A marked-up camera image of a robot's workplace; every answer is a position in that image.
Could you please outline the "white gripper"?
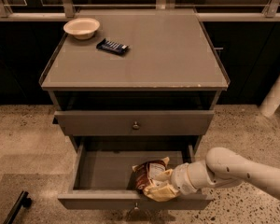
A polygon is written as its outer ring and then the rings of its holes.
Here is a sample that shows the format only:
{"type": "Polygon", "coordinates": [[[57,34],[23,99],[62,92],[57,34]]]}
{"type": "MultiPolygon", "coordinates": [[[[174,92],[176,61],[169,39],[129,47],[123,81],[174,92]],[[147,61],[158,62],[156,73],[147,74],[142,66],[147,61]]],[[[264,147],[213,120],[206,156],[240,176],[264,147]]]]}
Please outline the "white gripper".
{"type": "Polygon", "coordinates": [[[177,197],[178,192],[182,195],[195,193],[197,190],[190,182],[188,168],[189,164],[183,163],[176,166],[174,170],[167,169],[159,173],[154,177],[154,180],[160,182],[171,180],[173,186],[169,183],[159,184],[158,186],[150,185],[143,189],[144,194],[156,202],[167,202],[177,197]]]}

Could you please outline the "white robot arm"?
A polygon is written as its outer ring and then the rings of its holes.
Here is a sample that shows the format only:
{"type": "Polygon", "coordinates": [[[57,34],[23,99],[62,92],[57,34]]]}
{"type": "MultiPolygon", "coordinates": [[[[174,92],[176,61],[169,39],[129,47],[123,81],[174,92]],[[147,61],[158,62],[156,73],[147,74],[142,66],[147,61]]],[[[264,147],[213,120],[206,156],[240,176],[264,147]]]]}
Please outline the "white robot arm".
{"type": "Polygon", "coordinates": [[[154,201],[168,202],[199,189],[227,189],[246,182],[280,201],[280,168],[245,156],[258,140],[246,142],[232,122],[225,124],[220,134],[222,139],[207,150],[203,159],[158,172],[148,181],[144,194],[154,201]]]}

